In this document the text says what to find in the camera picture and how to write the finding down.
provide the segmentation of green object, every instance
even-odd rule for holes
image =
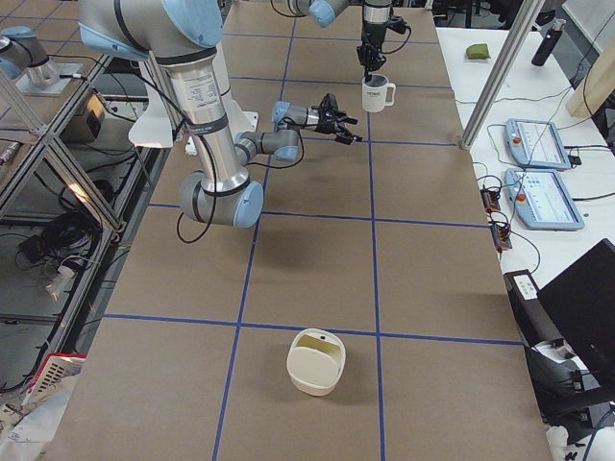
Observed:
[[[474,45],[470,45],[468,49],[465,50],[465,53],[471,60],[486,60],[487,58],[491,58],[489,56],[489,47],[486,43],[475,43]]]

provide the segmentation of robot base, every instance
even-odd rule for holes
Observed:
[[[82,68],[82,65],[78,63],[55,62],[54,65],[56,66],[58,73],[61,75],[76,74]],[[46,88],[39,88],[38,86],[32,85],[30,78],[24,74],[17,81],[16,86],[22,94],[27,96],[59,96],[66,89],[68,84],[70,84],[70,82],[71,79],[60,79],[59,82],[49,85]]]

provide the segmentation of printed label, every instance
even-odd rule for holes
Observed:
[[[211,72],[185,80],[182,86],[175,85],[175,92],[182,107],[188,110],[202,109],[220,101]]]
[[[537,298],[536,288],[528,276],[516,276],[513,279],[515,280],[515,283],[517,283],[517,287],[519,288],[521,296],[523,296],[524,300],[535,300]]]

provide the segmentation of blue joint cap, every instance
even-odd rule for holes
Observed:
[[[4,70],[10,79],[16,79],[21,75],[21,69],[7,60],[0,59],[0,69]]]
[[[136,48],[116,40],[112,36],[106,36],[85,24],[79,23],[81,40],[90,48],[107,55],[122,58],[128,61],[147,61],[149,55],[138,51]]]
[[[322,28],[331,25],[335,21],[335,11],[325,0],[314,0],[314,3],[309,6],[308,11],[312,19],[316,21],[316,24]]]
[[[8,27],[0,34],[8,38],[35,38],[37,36],[32,29],[26,26]]]
[[[299,154],[299,147],[297,146],[285,146],[276,150],[273,153],[276,160],[279,161],[295,161]]]
[[[233,143],[235,143],[235,144],[236,144],[237,142],[239,142],[239,141],[241,140],[241,137],[243,136],[243,134],[244,134],[244,133],[246,133],[246,132],[239,132],[239,133],[237,133],[237,134],[234,136]]]
[[[280,123],[280,120],[286,117],[288,110],[290,109],[290,103],[286,101],[278,101],[273,105],[273,113],[271,115],[271,121],[273,123]]]
[[[192,43],[213,48],[222,39],[222,13],[218,2],[162,0],[175,27]]]
[[[260,217],[262,202],[262,185],[260,182],[250,182],[237,203],[233,225],[236,228],[252,227]]]

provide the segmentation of white mug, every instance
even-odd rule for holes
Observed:
[[[365,78],[363,78],[361,88],[363,109],[368,112],[380,112],[386,106],[393,106],[395,102],[396,86],[382,74],[372,74],[369,82],[365,82]]]

